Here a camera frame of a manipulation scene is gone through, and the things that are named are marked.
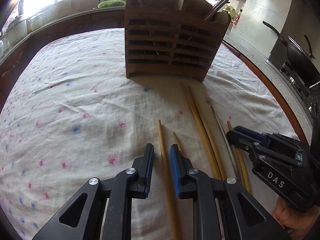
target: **green plastic basket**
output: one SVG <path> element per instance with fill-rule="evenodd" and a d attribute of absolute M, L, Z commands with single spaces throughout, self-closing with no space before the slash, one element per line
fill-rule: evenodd
<path fill-rule="evenodd" d="M 103 1 L 98 4 L 98 8 L 107 8 L 107 7 L 114 7 L 114 6 L 125 6 L 125 1 L 108 0 L 108 1 Z"/>

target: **metal screw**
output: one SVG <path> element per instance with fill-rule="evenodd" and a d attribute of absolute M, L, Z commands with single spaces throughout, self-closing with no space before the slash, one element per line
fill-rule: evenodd
<path fill-rule="evenodd" d="M 97 178 L 91 178 L 89 179 L 89 184 L 90 185 L 96 185 L 99 182 Z"/>
<path fill-rule="evenodd" d="M 134 173 L 136 173 L 136 169 L 135 168 L 127 168 L 125 172 L 127 174 L 134 174 Z"/>
<path fill-rule="evenodd" d="M 236 181 L 235 178 L 229 177 L 229 178 L 227 178 L 227 182 L 228 182 L 229 184 L 235 184 L 237 181 Z"/>
<path fill-rule="evenodd" d="M 196 175 L 199 173 L 199 170 L 195 169 L 195 168 L 192 168 L 189 170 L 189 173 L 192 174 L 192 175 Z"/>

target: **frying pan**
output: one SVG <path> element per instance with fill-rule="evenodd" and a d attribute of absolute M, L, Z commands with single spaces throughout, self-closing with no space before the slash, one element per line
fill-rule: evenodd
<path fill-rule="evenodd" d="M 305 85 L 310 87 L 319 82 L 320 73 L 311 61 L 311 58 L 315 59 L 315 57 L 312 55 L 311 44 L 308 37 L 303 34 L 309 46 L 309 54 L 307 54 L 291 37 L 288 37 L 289 42 L 287 42 L 271 24 L 265 21 L 262 23 L 273 30 L 278 35 L 281 43 L 287 47 L 288 62 Z"/>

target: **bottle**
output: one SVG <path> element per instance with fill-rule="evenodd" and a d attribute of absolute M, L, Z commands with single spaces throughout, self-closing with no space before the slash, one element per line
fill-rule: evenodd
<path fill-rule="evenodd" d="M 230 14 L 231 20 L 233 20 L 233 19 L 235 18 L 235 16 L 236 16 L 236 11 L 235 11 L 235 9 L 232 8 L 231 11 L 229 12 L 229 14 Z"/>
<path fill-rule="evenodd" d="M 237 25 L 241 13 L 242 13 L 242 9 L 240 9 L 240 11 L 238 12 L 238 14 L 235 16 L 235 19 L 233 20 L 233 22 L 234 22 L 235 25 Z"/>
<path fill-rule="evenodd" d="M 222 11 L 225 12 L 225 13 L 229 13 L 230 12 L 230 7 L 226 6 Z"/>

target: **black pan handle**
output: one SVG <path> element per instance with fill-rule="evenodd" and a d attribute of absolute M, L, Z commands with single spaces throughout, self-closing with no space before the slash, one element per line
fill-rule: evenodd
<path fill-rule="evenodd" d="M 262 21 L 262 23 L 263 23 L 265 26 L 269 27 L 271 30 L 273 30 L 273 31 L 278 35 L 281 43 L 282 43 L 284 46 L 288 46 L 288 42 L 281 36 L 281 34 L 276 30 L 275 27 L 273 27 L 271 24 L 269 24 L 269 23 L 267 23 L 267 22 L 265 22 L 265 21 Z"/>
<path fill-rule="evenodd" d="M 311 44 L 310 44 L 310 41 L 309 41 L 309 39 L 308 39 L 308 37 L 307 37 L 307 35 L 305 35 L 304 33 L 302 33 L 303 34 L 303 36 L 306 38 L 306 40 L 307 40 L 307 43 L 308 43 L 308 47 L 309 47 L 309 58 L 314 58 L 314 59 L 316 59 L 313 55 L 312 55 L 312 48 L 311 48 Z"/>

